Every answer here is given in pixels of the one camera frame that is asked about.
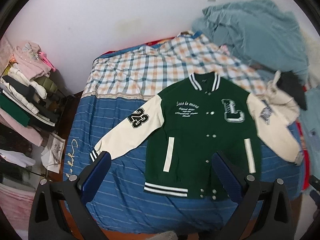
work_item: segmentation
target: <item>blue comforter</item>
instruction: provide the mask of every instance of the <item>blue comforter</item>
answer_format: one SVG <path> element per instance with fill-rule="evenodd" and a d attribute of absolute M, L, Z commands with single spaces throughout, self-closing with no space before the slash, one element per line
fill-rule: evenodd
<path fill-rule="evenodd" d="M 98 140 L 143 103 L 140 99 L 82 98 L 68 139 L 64 179 L 67 174 L 79 174 L 89 164 L 89 153 Z M 295 124 L 290 130 L 300 141 Z M 143 192 L 146 145 L 144 141 L 113 160 L 94 200 L 87 204 L 101 228 L 123 233 L 192 233 L 221 227 L 228 221 L 236 208 L 230 200 L 192 200 Z M 295 166 L 262 143 L 261 147 L 261 180 L 282 178 L 290 198 L 296 198 L 302 187 L 304 165 Z"/>

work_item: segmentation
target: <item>sleeve patch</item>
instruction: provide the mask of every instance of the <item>sleeve patch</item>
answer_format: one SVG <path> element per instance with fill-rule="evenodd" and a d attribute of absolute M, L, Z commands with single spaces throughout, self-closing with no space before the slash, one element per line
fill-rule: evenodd
<path fill-rule="evenodd" d="M 135 112 L 133 112 L 131 115 L 129 115 L 127 118 L 133 128 L 138 128 L 143 123 L 149 120 L 149 115 L 145 114 L 144 109 L 141 107 Z"/>
<path fill-rule="evenodd" d="M 267 105 L 265 108 L 262 109 L 259 117 L 262 118 L 267 125 L 270 124 L 270 116 L 273 113 L 272 108 L 264 101 L 264 103 Z"/>

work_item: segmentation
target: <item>cream leather sleeve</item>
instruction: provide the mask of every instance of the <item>cream leather sleeve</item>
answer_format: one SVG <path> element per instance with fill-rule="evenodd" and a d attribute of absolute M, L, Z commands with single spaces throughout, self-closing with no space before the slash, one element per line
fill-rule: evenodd
<path fill-rule="evenodd" d="M 253 94 L 248 96 L 247 106 L 255 121 L 259 138 L 279 157 L 294 162 L 300 152 L 300 145 L 287 129 L 283 116 Z"/>
<path fill-rule="evenodd" d="M 161 98 L 156 95 L 103 136 L 94 149 L 98 155 L 109 152 L 113 160 L 138 147 L 163 123 Z"/>

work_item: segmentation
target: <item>plaid blanket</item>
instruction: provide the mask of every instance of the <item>plaid blanket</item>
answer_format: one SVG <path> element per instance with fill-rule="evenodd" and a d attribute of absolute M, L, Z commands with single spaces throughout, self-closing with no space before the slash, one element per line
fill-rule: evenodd
<path fill-rule="evenodd" d="M 201 33 L 181 33 L 162 44 L 146 44 L 104 54 L 93 62 L 82 97 L 148 100 L 191 73 L 218 72 L 238 86 L 262 94 L 259 74 L 228 56 Z"/>

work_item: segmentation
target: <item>folded clothes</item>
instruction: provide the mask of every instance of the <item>folded clothes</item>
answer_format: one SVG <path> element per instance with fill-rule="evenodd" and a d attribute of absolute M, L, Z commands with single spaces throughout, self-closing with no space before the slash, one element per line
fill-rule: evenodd
<path fill-rule="evenodd" d="M 0 88 L 2 88 L 2 91 L 5 91 L 7 94 L 9 94 L 15 101 L 19 101 L 12 93 L 11 91 L 3 84 L 0 82 Z"/>
<path fill-rule="evenodd" d="M 35 94 L 36 90 L 32 86 L 25 86 L 24 84 L 21 84 L 20 82 L 16 81 L 10 76 L 3 76 L 2 77 L 6 82 L 8 82 L 10 85 L 14 87 L 14 89 L 22 94 L 28 102 L 33 101 L 33 95 Z"/>
<path fill-rule="evenodd" d="M 39 85 L 37 82 L 31 80 L 29 81 L 24 74 L 18 69 L 18 64 L 15 63 L 13 66 L 9 69 L 8 75 L 15 80 L 19 81 L 21 84 L 24 84 L 26 86 L 33 86 L 36 90 L 36 93 L 42 98 L 46 99 L 47 98 L 47 91 L 45 88 L 41 85 Z"/>
<path fill-rule="evenodd" d="M 3 78 L 0 78 L 0 82 L 4 84 L 7 89 L 14 95 L 13 101 L 17 99 L 17 103 L 21 103 L 23 106 L 25 106 L 27 109 L 29 109 L 32 113 L 37 114 L 39 113 L 39 110 L 33 105 L 33 103 L 28 102 L 28 100 L 20 93 L 18 93 L 15 88 L 10 85 L 8 82 L 6 82 Z"/>
<path fill-rule="evenodd" d="M 36 103 L 39 103 L 39 102 L 40 102 L 40 97 L 39 97 L 37 94 L 34 94 L 34 95 L 33 95 L 33 100 L 34 100 Z"/>
<path fill-rule="evenodd" d="M 40 47 L 31 41 L 23 41 L 13 48 L 13 55 L 19 70 L 30 80 L 31 78 L 49 75 L 51 68 L 38 56 Z"/>
<path fill-rule="evenodd" d="M 28 126 L 30 121 L 29 116 L 19 106 L 2 94 L 0 95 L 0 107 L 18 123 L 24 127 Z"/>
<path fill-rule="evenodd" d="M 35 101 L 33 101 L 33 104 L 36 106 L 36 108 L 39 109 L 39 113 L 41 115 L 47 117 L 51 122 L 54 122 L 54 123 L 57 122 L 59 115 L 49 111 L 44 106 L 41 106 L 40 104 L 36 103 Z"/>
<path fill-rule="evenodd" d="M 55 123 L 49 122 L 49 121 L 41 118 L 41 116 L 34 114 L 28 108 L 26 108 L 24 105 L 22 105 L 20 102 L 15 101 L 8 93 L 6 93 L 6 91 L 3 91 L 3 94 L 22 108 L 22 110 L 29 116 L 30 124 L 34 124 L 34 125 L 42 128 L 46 131 L 50 131 L 50 132 L 54 131 Z"/>
<path fill-rule="evenodd" d="M 243 63 L 256 62 L 274 71 L 292 70 L 303 84 L 308 57 L 299 24 L 292 12 L 282 12 L 271 0 L 252 0 L 209 6 L 193 23 L 218 46 L 226 44 Z M 268 80 L 273 74 L 258 70 Z"/>
<path fill-rule="evenodd" d="M 42 76 L 42 77 L 39 77 L 39 78 L 35 79 L 35 81 L 39 85 L 43 86 L 47 92 L 55 93 L 57 91 L 57 89 L 58 89 L 56 84 L 53 83 L 53 81 L 48 77 Z"/>
<path fill-rule="evenodd" d="M 41 135 L 31 126 L 24 127 L 19 122 L 17 122 L 11 115 L 0 108 L 0 123 L 15 130 L 17 133 L 26 138 L 29 142 L 34 145 L 40 146 L 43 138 Z"/>

